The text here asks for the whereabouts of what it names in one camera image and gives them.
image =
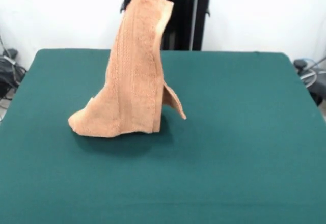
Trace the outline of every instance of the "terry cloth towel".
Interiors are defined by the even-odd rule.
[[[105,74],[105,84],[68,123],[82,136],[116,137],[159,132],[162,105],[186,115],[165,83],[160,44],[173,2],[131,0],[127,6]]]

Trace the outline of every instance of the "green table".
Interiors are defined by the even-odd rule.
[[[279,53],[162,53],[188,119],[74,134],[109,51],[42,50],[0,126],[0,223],[326,223],[326,127]]]

